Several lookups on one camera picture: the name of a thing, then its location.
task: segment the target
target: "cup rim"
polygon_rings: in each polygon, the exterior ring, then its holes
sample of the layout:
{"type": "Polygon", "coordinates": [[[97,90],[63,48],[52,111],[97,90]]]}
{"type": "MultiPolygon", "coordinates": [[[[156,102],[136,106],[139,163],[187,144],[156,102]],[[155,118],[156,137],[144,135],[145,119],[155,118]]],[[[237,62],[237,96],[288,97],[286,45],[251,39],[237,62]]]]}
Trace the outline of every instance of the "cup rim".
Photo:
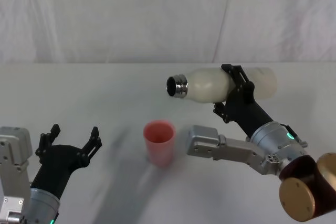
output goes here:
{"type": "Polygon", "coordinates": [[[145,125],[145,127],[143,128],[143,131],[142,131],[142,135],[143,135],[143,137],[145,138],[145,140],[146,141],[148,141],[148,142],[150,142],[150,143],[152,143],[152,144],[165,144],[165,143],[168,143],[168,142],[170,142],[171,140],[173,140],[174,138],[175,138],[175,136],[176,136],[176,129],[175,129],[175,126],[171,123],[171,122],[169,122],[169,121],[167,121],[167,120],[154,120],[154,121],[151,121],[151,122],[149,122],[149,123],[147,123],[146,125],[145,125]],[[165,124],[165,125],[167,125],[169,128],[171,128],[171,130],[173,131],[173,135],[167,140],[167,141],[164,141],[164,142],[161,142],[161,143],[156,143],[156,142],[152,142],[152,141],[150,141],[146,136],[145,136],[145,131],[149,128],[149,127],[151,127],[153,124],[165,124]]]}

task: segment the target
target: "bottle opening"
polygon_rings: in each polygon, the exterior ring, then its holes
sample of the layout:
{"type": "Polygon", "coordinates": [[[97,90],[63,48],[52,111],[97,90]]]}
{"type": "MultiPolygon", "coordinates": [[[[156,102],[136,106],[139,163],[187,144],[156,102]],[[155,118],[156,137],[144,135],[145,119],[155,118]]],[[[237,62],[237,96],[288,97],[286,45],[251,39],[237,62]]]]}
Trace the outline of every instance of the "bottle opening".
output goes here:
{"type": "Polygon", "coordinates": [[[176,94],[176,82],[173,77],[169,77],[167,80],[167,93],[173,97],[176,94]]]}
{"type": "Polygon", "coordinates": [[[183,98],[188,92],[188,82],[183,74],[177,76],[171,76],[166,83],[167,93],[171,97],[183,98]]]}

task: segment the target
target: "green led light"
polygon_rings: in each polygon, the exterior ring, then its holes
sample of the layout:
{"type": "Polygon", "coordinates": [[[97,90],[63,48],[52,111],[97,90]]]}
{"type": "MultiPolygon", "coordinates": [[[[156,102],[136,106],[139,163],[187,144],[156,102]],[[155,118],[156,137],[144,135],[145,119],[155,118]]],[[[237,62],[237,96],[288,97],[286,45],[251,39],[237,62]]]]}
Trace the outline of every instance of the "green led light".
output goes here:
{"type": "Polygon", "coordinates": [[[288,132],[287,133],[287,136],[290,138],[290,139],[294,139],[294,137],[288,132]]]}

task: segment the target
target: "black bracket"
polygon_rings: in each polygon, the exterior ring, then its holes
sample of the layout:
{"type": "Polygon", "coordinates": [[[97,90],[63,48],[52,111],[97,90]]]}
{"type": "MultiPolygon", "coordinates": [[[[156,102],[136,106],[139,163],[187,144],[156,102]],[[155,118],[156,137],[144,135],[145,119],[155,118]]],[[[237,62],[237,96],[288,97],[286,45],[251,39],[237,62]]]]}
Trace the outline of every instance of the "black bracket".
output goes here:
{"type": "MultiPolygon", "coordinates": [[[[222,64],[221,68],[230,75],[235,84],[235,87],[227,97],[227,101],[229,100],[229,96],[234,94],[235,96],[239,95],[242,97],[244,103],[254,102],[254,84],[249,81],[243,68],[241,66],[232,66],[231,64],[222,64]]],[[[214,107],[213,112],[222,118],[225,123],[234,121],[226,112],[223,103],[215,103],[214,107]]]]}
{"type": "Polygon", "coordinates": [[[272,118],[255,101],[255,86],[241,66],[223,64],[222,69],[232,78],[235,86],[227,95],[225,104],[215,103],[213,112],[225,123],[238,123],[247,136],[251,137],[260,126],[272,121],[272,118]]]}
{"type": "Polygon", "coordinates": [[[89,141],[82,149],[71,145],[52,145],[60,128],[54,124],[50,133],[41,134],[36,155],[42,164],[31,188],[48,191],[60,199],[72,172],[87,167],[102,146],[97,127],[93,127],[89,141]]]}

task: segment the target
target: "plastic cup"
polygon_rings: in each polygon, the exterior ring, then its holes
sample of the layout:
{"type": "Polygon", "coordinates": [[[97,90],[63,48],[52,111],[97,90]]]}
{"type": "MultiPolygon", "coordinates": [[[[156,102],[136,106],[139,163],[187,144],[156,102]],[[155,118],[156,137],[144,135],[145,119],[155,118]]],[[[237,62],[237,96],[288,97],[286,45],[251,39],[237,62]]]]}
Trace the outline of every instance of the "plastic cup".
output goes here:
{"type": "Polygon", "coordinates": [[[176,130],[173,124],[164,120],[148,123],[143,129],[148,156],[158,167],[167,167],[173,160],[176,130]]]}

